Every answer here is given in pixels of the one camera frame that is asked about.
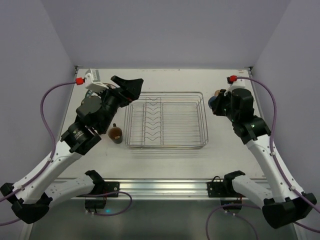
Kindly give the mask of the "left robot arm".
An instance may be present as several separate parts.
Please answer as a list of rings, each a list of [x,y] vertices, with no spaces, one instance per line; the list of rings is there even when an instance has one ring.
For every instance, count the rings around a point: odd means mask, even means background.
[[[18,221],[32,224],[43,218],[54,205],[77,196],[98,197],[104,180],[94,170],[82,177],[60,186],[52,183],[70,165],[87,154],[105,135],[119,108],[139,99],[143,79],[126,80],[112,76],[117,87],[102,83],[98,77],[88,73],[71,85],[84,85],[95,94],[85,97],[76,109],[76,117],[67,130],[56,141],[52,132],[52,150],[31,172],[15,183],[4,183],[0,192],[1,201],[11,203]]]

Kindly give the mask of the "black cup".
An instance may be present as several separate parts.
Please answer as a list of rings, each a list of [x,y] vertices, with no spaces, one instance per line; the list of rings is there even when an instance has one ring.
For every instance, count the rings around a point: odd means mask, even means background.
[[[112,124],[112,127],[108,130],[108,137],[115,143],[121,144],[123,142],[123,131],[116,123]]]

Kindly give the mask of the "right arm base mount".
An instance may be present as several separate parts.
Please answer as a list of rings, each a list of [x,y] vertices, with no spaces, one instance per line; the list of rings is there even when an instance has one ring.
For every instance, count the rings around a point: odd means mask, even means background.
[[[230,205],[230,204],[242,204],[243,196],[236,193],[232,187],[228,186],[220,176],[215,176],[211,181],[206,183],[207,195],[209,198],[219,198],[220,204]]]

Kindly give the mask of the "blue cup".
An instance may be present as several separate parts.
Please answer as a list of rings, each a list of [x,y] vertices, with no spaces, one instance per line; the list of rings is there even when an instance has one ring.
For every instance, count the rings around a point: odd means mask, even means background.
[[[208,106],[209,106],[210,109],[212,109],[212,104],[213,104],[213,102],[216,100],[216,98],[218,97],[218,95],[220,94],[220,91],[221,91],[220,89],[216,90],[216,91],[214,92],[214,95],[209,98],[209,100],[208,100]]]

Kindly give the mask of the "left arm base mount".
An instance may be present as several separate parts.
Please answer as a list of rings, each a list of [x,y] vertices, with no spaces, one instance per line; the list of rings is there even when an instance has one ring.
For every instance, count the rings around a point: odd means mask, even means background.
[[[120,183],[116,181],[104,181],[98,183],[94,186],[93,190],[89,193],[89,195],[101,195],[111,192],[117,192],[119,190]],[[95,211],[99,209],[104,209],[107,204],[107,197],[117,198],[118,193],[113,193],[109,196],[98,197],[98,199],[88,200],[86,199],[84,202],[84,208],[88,211]]]

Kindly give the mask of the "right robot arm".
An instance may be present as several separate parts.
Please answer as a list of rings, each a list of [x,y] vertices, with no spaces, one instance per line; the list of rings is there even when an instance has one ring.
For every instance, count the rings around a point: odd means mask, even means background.
[[[208,101],[214,115],[231,121],[234,133],[257,160],[270,190],[250,180],[240,170],[224,176],[223,188],[228,194],[247,197],[262,210],[267,223],[278,229],[304,219],[317,204],[317,199],[313,193],[305,193],[281,157],[274,159],[278,151],[270,145],[271,130],[255,115],[253,104],[254,97],[245,88],[217,90]]]

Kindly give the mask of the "green rimmed printed plate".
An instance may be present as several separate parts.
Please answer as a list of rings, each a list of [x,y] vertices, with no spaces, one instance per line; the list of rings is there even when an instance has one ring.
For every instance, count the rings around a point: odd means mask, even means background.
[[[92,90],[87,90],[87,92],[85,93],[85,98],[89,98],[91,96],[97,95],[94,91]]]

